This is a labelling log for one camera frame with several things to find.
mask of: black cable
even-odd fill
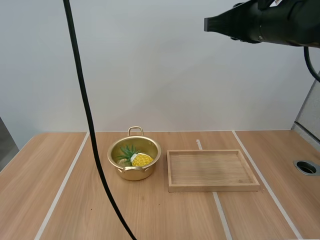
[[[306,129],[300,122],[294,121],[300,128],[302,128],[310,137],[312,137],[318,144],[320,144],[320,139],[317,138],[312,132]]]
[[[69,0],[63,0],[64,4],[64,9],[65,9],[65,15],[66,19],[68,22],[68,28],[69,28],[69,33],[70,33],[70,39],[71,39],[71,44],[72,44],[72,50],[73,50],[73,55],[74,55],[74,61],[75,61],[75,66],[76,66],[76,73],[78,75],[78,80],[79,80],[79,86],[81,90],[81,96],[83,100],[83,105],[85,109],[85,114],[86,114],[86,119],[88,121],[88,126],[89,126],[89,132],[90,132],[90,138],[91,138],[91,144],[92,144],[92,150],[93,150],[93,155],[94,155],[94,160],[96,164],[96,168],[99,172],[104,190],[111,202],[111,205],[117,214],[118,218],[120,219],[122,225],[124,226],[125,230],[128,232],[130,237],[133,240],[137,240],[134,234],[131,232],[129,226],[127,225],[125,219],[121,215],[121,212],[110,192],[110,189],[107,184],[106,177],[104,175],[104,171],[101,166],[100,158],[99,158],[99,153],[98,153],[98,147],[97,147],[97,140],[96,140],[96,134],[95,134],[95,127],[94,127],[94,122],[92,119],[91,115],[91,110],[89,106],[89,101],[88,101],[88,96],[87,96],[87,91],[86,91],[86,85],[85,85],[85,80],[84,80],[84,75],[82,72],[82,66],[81,66],[81,60],[80,60],[80,54],[79,54],[79,49],[78,49],[78,43],[77,43],[77,37],[76,37],[76,31],[75,31],[75,26],[74,26],[74,20],[72,17],[72,12],[71,12],[71,6]]]
[[[304,46],[303,47],[303,52],[304,52],[304,60],[306,63],[306,66],[309,69],[309,72],[311,73],[311,75],[320,83],[320,76],[318,75],[318,73],[315,71],[314,67],[311,64],[310,61],[310,56],[309,56],[309,47]]]

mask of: wooden tray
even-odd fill
[[[168,150],[169,192],[258,191],[240,150]]]

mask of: table surface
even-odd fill
[[[293,165],[320,164],[320,153],[294,131],[145,135],[159,142],[163,154],[150,177],[133,182],[120,178],[107,157],[109,146],[126,133],[96,134],[108,185],[138,240],[320,238],[320,176],[304,175]],[[1,240],[130,239],[104,191],[87,137],[37,135],[0,172]],[[167,150],[199,146],[241,150],[260,191],[169,193]]]

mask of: pineapple toy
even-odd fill
[[[147,154],[140,153],[139,150],[136,150],[136,147],[133,145],[128,147],[126,145],[125,147],[120,148],[123,152],[123,155],[118,156],[120,160],[118,161],[119,165],[125,166],[137,166],[137,167],[143,167],[145,165],[148,165],[151,163],[154,159],[150,157]]]

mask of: white strip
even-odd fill
[[[198,144],[199,150],[203,150],[200,140],[197,139],[196,142]],[[219,200],[219,196],[218,196],[218,194],[216,192],[213,192],[213,197],[214,197],[214,200],[215,200],[216,208],[218,209],[218,212],[219,212],[219,215],[220,215],[220,220],[221,220],[221,223],[222,223],[222,226],[223,226],[223,230],[224,230],[224,234],[225,234],[226,240],[232,240],[231,232],[230,232],[230,229],[228,227],[226,216],[225,216],[224,210],[223,210],[223,208],[221,206],[221,203],[220,203],[220,200]]]
[[[261,178],[263,184],[265,185],[265,188],[268,190],[269,194],[271,195],[273,201],[275,202],[276,206],[279,208],[280,212],[282,213],[282,215],[284,216],[285,220],[287,221],[287,223],[289,224],[290,228],[292,229],[293,233],[295,234],[295,236],[298,239],[303,239],[303,237],[301,236],[301,234],[299,233],[298,229],[296,228],[296,226],[294,225],[294,223],[291,221],[290,217],[288,216],[286,210],[282,207],[281,203],[279,202],[277,196],[275,195],[275,193],[272,191],[271,187],[269,186],[269,184],[267,183],[266,179],[264,178],[264,176],[262,175],[262,173],[260,172],[259,168],[257,167],[257,165],[255,164],[254,160],[252,159],[252,157],[250,156],[249,152],[247,151],[247,149],[245,148],[245,146],[243,145],[243,143],[241,142],[240,138],[238,137],[238,135],[236,134],[236,132],[233,130],[232,131],[234,137],[236,138],[236,140],[238,141],[238,143],[240,144],[241,148],[243,149],[244,153],[246,154],[246,156],[248,157],[250,163],[252,164],[253,168],[255,169],[256,173],[259,175],[259,177]]]
[[[47,226],[47,223],[49,222],[49,219],[50,219],[50,217],[51,217],[51,215],[52,215],[52,213],[53,213],[53,211],[54,211],[54,209],[55,209],[55,207],[57,205],[57,202],[58,202],[58,200],[59,200],[59,198],[60,198],[60,196],[61,196],[61,194],[62,194],[62,192],[63,192],[63,190],[64,190],[64,188],[66,186],[66,184],[67,184],[67,181],[68,181],[68,179],[69,179],[69,177],[71,175],[71,172],[72,172],[72,170],[74,169],[74,167],[75,167],[75,165],[77,163],[77,160],[78,160],[78,158],[79,158],[79,156],[80,156],[80,154],[82,152],[82,149],[85,146],[85,143],[86,143],[88,137],[89,137],[89,132],[86,133],[86,135],[85,135],[85,137],[84,137],[84,139],[82,141],[82,144],[80,145],[80,148],[79,148],[78,152],[76,153],[76,155],[75,155],[75,157],[73,159],[73,162],[71,163],[71,166],[69,167],[69,170],[68,170],[68,172],[66,173],[66,175],[65,175],[65,177],[63,179],[63,182],[62,182],[62,184],[61,184],[61,186],[59,188],[59,191],[56,193],[55,198],[54,198],[54,200],[53,200],[53,202],[51,204],[51,207],[50,207],[48,213],[46,214],[46,216],[45,216],[45,218],[44,218],[44,220],[42,222],[42,225],[41,225],[38,233],[36,234],[34,240],[39,240],[41,238],[41,235],[44,232],[44,230],[45,230],[45,228]]]
[[[199,150],[202,150],[201,142],[199,139],[196,140],[196,143],[198,144]]]

